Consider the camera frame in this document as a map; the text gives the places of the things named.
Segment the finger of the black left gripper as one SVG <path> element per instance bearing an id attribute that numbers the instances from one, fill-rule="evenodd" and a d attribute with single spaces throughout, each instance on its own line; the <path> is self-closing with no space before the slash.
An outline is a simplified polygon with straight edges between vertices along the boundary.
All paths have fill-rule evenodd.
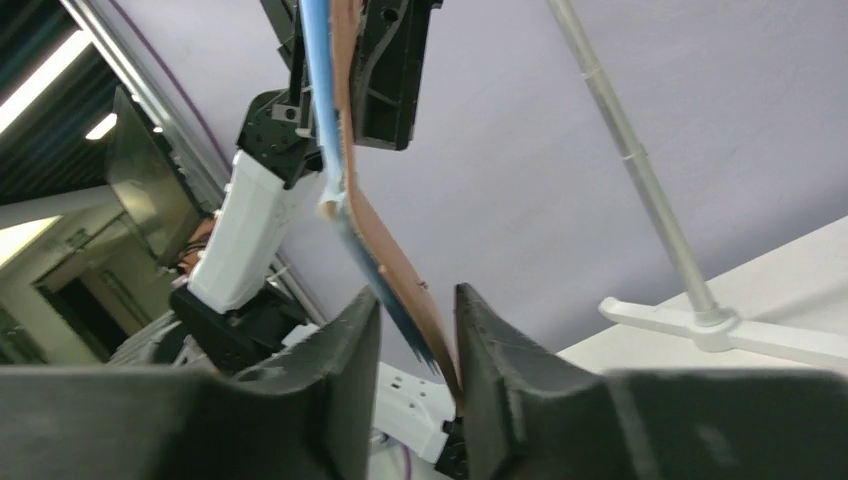
<path id="1" fill-rule="evenodd" d="M 431 13 L 440 0 L 363 5 L 352 64 L 354 143 L 402 151 L 413 138 Z"/>

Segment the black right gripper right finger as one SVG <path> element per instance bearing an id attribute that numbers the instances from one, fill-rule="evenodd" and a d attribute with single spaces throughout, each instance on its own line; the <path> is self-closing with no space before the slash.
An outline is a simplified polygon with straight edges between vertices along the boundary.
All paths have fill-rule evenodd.
<path id="1" fill-rule="evenodd" d="M 455 288 L 473 479 L 843 479 L 847 380 L 809 369 L 595 374 Z"/>

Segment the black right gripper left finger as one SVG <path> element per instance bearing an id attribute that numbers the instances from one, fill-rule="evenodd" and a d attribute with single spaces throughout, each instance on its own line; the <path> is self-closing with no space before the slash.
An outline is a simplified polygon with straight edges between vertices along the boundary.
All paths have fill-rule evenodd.
<path id="1" fill-rule="evenodd" d="M 363 479 L 380 305 L 227 378 L 200 368 L 1 371 L 5 479 Z"/>

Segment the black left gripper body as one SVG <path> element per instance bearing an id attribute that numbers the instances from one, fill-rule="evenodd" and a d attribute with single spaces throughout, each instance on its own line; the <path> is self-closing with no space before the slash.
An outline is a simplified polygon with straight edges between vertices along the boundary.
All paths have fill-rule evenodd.
<path id="1" fill-rule="evenodd" d="M 312 89 L 303 28 L 296 1 L 263 1 L 289 69 L 288 86 L 258 94 L 250 103 L 236 145 L 293 188 L 304 176 L 323 170 L 315 140 Z"/>

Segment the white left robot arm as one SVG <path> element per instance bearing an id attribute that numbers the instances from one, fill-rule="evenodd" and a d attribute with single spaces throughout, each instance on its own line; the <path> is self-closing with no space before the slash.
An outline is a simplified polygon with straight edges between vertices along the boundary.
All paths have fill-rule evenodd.
<path id="1" fill-rule="evenodd" d="M 196 421 L 226 479 L 363 479 L 380 431 L 452 479 L 469 466 L 463 392 L 438 308 L 358 184 L 354 149 L 405 150 L 414 135 L 435 1 L 267 1 L 290 70 L 257 96 L 203 256 L 170 302 L 231 375 Z M 286 193 L 309 173 L 365 289 L 284 347 L 266 272 Z"/>

